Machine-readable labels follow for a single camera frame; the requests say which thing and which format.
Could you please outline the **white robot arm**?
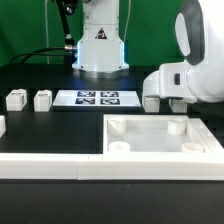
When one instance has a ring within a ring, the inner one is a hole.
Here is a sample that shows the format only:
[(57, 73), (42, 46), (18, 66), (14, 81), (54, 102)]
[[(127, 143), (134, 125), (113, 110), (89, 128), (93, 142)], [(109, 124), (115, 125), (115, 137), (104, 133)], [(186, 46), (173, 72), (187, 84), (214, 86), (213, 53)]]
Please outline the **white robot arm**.
[[(112, 73), (127, 69), (118, 34), (119, 0), (82, 0), (84, 33), (76, 69)], [(144, 98), (179, 98), (187, 103), (224, 100), (224, 0), (184, 0), (175, 18), (184, 60), (167, 63), (143, 82)]]

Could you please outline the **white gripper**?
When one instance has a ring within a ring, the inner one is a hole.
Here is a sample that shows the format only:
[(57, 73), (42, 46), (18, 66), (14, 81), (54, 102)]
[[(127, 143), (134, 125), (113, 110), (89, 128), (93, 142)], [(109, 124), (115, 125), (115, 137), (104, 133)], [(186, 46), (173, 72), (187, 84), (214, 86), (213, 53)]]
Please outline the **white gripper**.
[(186, 103), (195, 103), (197, 97), (187, 85), (187, 62), (162, 64), (143, 82), (142, 97), (160, 99), (180, 99)]

